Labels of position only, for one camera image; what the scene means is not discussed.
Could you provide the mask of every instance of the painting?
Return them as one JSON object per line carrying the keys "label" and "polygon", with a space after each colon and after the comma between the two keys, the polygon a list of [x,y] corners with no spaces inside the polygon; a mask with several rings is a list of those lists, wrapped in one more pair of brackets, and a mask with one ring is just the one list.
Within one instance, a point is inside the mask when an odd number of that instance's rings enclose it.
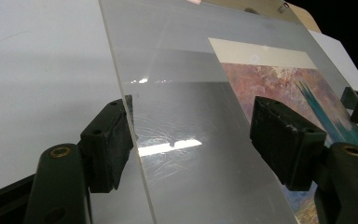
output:
{"label": "painting", "polygon": [[[209,40],[249,123],[255,97],[268,97],[325,130],[327,147],[335,142],[358,145],[358,126],[350,122],[350,114],[307,53]],[[313,201],[316,188],[313,183],[309,191],[292,192],[282,186],[300,223],[319,223]]]}

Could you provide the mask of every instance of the glass pane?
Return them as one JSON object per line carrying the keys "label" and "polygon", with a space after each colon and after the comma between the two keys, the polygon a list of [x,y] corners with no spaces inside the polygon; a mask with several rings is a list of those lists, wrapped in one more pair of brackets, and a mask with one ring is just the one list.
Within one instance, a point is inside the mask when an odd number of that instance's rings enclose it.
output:
{"label": "glass pane", "polygon": [[[249,120],[210,38],[257,45],[257,55],[305,53],[340,96],[349,84],[309,31],[296,18],[261,13],[263,7],[247,13],[210,1],[100,5],[122,94],[132,96],[133,136],[155,222],[297,223],[295,194],[253,147]],[[293,15],[290,8],[283,13]],[[297,196],[311,198],[313,190]],[[309,223],[317,222],[314,212]]]}

